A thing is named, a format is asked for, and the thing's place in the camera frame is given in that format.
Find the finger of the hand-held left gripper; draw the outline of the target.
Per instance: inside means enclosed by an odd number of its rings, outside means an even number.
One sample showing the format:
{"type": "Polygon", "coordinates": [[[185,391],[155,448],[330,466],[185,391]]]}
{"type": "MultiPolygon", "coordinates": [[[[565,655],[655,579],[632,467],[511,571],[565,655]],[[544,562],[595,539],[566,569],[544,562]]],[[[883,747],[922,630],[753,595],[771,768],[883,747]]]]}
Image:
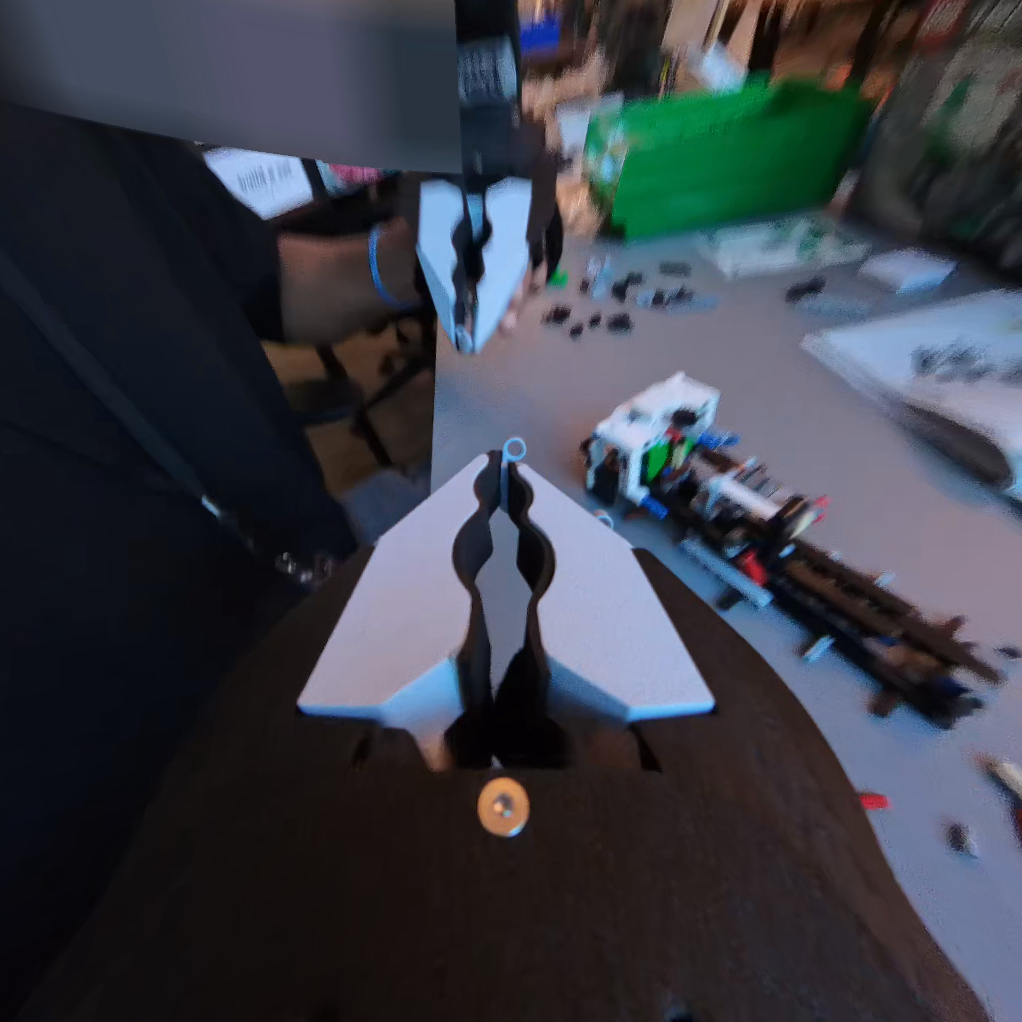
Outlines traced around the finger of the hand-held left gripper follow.
{"type": "Polygon", "coordinates": [[[507,177],[469,196],[471,353],[485,347],[530,267],[531,194],[529,180],[507,177]]]}
{"type": "Polygon", "coordinates": [[[471,229],[462,188],[442,179],[419,186],[416,251],[443,331],[460,353],[473,351],[466,256],[471,229]]]}

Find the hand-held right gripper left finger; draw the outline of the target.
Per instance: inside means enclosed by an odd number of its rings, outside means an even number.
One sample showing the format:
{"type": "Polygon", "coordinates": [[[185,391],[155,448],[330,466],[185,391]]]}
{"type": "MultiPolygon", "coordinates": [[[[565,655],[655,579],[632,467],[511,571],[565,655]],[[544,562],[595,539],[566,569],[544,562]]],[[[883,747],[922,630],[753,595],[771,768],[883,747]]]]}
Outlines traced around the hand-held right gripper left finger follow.
{"type": "Polygon", "coordinates": [[[501,496],[502,456],[492,451],[376,542],[301,690],[301,714],[405,731],[435,770],[492,765],[492,646],[477,577],[501,496]]]}

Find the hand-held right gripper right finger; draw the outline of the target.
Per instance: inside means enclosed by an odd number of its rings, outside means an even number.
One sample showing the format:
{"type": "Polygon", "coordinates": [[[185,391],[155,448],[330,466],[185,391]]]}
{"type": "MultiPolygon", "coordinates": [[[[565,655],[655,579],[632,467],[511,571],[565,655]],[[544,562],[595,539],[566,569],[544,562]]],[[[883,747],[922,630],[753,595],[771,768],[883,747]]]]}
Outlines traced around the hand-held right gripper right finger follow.
{"type": "Polygon", "coordinates": [[[628,726],[715,708],[639,550],[523,462],[508,466],[508,515],[544,715],[628,726]]]}

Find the lego truck chassis model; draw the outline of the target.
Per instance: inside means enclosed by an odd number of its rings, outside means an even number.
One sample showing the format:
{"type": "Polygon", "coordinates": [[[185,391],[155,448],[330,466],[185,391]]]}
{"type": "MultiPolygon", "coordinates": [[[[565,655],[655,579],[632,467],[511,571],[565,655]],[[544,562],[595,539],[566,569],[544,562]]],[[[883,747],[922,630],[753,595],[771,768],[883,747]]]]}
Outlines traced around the lego truck chassis model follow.
{"type": "Polygon", "coordinates": [[[777,607],[806,633],[803,661],[836,654],[878,690],[872,714],[904,705],[942,730],[983,709],[969,680],[1000,685],[1020,648],[960,636],[889,589],[891,576],[847,565],[807,538],[830,505],[773,481],[740,438],[715,428],[721,390],[679,372],[615,407],[580,442],[584,485],[600,515],[664,524],[722,585],[718,608],[777,607]]]}

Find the person's left forearm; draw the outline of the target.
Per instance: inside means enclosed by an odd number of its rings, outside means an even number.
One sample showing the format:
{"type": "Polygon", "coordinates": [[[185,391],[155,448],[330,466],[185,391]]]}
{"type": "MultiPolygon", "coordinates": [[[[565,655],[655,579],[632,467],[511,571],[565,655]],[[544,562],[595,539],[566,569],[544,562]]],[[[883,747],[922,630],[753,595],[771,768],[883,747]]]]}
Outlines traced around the person's left forearm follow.
{"type": "Polygon", "coordinates": [[[285,344],[337,342],[385,317],[369,265],[369,234],[282,232],[276,241],[285,344]]]}

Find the pile of small lego pins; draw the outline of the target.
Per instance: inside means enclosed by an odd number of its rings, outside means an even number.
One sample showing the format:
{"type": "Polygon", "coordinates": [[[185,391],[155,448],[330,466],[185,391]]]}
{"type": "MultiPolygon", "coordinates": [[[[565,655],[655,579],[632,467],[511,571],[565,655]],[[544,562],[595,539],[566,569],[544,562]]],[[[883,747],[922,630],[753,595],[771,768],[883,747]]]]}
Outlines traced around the pile of small lego pins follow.
{"type": "MultiPolygon", "coordinates": [[[[991,755],[980,755],[977,759],[982,773],[995,785],[1003,797],[1007,799],[1009,817],[1017,843],[1021,844],[1021,770],[1010,760],[998,759],[991,755]]],[[[864,811],[886,811],[890,807],[889,799],[879,793],[860,792],[860,804],[864,811]]],[[[978,858],[978,845],[975,833],[969,827],[959,822],[947,824],[944,828],[947,846],[958,855],[967,860],[978,858]]]]}

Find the cluster of black white parts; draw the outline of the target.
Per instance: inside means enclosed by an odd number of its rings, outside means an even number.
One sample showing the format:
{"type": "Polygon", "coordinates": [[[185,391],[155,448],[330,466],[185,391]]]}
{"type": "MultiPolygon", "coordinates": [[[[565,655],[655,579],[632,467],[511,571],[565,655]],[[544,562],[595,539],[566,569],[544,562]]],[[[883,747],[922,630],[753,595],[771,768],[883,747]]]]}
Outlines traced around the cluster of black white parts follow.
{"type": "Polygon", "coordinates": [[[721,300],[691,283],[693,267],[685,260],[658,262],[651,271],[614,271],[609,258],[586,263],[576,304],[558,300],[540,314],[540,324],[572,341],[593,331],[625,336],[636,325],[636,313],[692,315],[714,311],[721,300]]]}

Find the dark metal chair base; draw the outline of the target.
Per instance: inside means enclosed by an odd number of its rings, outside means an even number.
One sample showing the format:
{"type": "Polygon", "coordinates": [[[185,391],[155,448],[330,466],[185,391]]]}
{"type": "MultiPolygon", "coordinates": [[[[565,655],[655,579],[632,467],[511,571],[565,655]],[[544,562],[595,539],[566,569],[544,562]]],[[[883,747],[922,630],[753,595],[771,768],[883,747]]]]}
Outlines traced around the dark metal chair base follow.
{"type": "Polygon", "coordinates": [[[328,487],[428,467],[436,336],[425,313],[386,320],[336,344],[263,346],[328,487]]]}

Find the white printed paper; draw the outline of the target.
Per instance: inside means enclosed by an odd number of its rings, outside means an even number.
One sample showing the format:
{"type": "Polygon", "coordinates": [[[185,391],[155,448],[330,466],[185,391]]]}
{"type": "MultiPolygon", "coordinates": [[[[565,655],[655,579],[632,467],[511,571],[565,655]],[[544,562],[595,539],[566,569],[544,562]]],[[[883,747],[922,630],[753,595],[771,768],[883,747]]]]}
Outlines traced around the white printed paper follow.
{"type": "Polygon", "coordinates": [[[265,221],[303,210],[316,199],[313,182],[296,156],[229,147],[204,149],[201,155],[228,191],[265,221]]]}

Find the green plastic bin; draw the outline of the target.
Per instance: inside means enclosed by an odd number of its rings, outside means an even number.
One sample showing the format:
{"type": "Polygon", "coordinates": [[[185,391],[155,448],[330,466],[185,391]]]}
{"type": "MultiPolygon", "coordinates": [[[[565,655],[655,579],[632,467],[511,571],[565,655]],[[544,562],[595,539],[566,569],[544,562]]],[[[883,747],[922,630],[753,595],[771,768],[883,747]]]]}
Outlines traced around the green plastic bin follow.
{"type": "Polygon", "coordinates": [[[819,210],[873,112],[858,91],[798,80],[637,100],[592,117],[580,170],[626,241],[819,210]]]}

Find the green sticker sheet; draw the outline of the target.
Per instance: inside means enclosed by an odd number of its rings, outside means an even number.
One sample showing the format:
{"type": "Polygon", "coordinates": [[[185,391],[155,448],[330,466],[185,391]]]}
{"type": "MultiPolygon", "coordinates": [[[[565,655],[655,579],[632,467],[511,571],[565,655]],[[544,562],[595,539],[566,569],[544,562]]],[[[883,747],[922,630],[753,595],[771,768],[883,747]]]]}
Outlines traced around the green sticker sheet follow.
{"type": "Polygon", "coordinates": [[[696,244],[729,280],[862,262],[872,244],[824,211],[713,228],[696,244]]]}

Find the white rectangular block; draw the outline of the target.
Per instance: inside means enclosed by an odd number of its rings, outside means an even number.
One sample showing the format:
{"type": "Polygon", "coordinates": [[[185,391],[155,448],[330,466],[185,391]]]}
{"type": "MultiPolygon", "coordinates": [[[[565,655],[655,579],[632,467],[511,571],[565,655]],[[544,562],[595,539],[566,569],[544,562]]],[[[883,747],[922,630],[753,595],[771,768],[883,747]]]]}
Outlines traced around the white rectangular block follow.
{"type": "Polygon", "coordinates": [[[957,260],[922,249],[894,249],[867,258],[858,275],[892,294],[903,295],[939,288],[957,267],[957,260]]]}

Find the open instruction booklet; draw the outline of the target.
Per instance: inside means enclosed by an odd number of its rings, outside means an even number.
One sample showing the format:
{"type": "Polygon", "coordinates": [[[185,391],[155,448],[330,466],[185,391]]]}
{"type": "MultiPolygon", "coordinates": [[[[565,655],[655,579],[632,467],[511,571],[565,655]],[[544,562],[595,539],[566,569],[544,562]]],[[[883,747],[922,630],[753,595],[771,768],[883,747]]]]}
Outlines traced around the open instruction booklet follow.
{"type": "Polygon", "coordinates": [[[801,346],[973,479],[1020,503],[1020,291],[821,329],[801,346]]]}

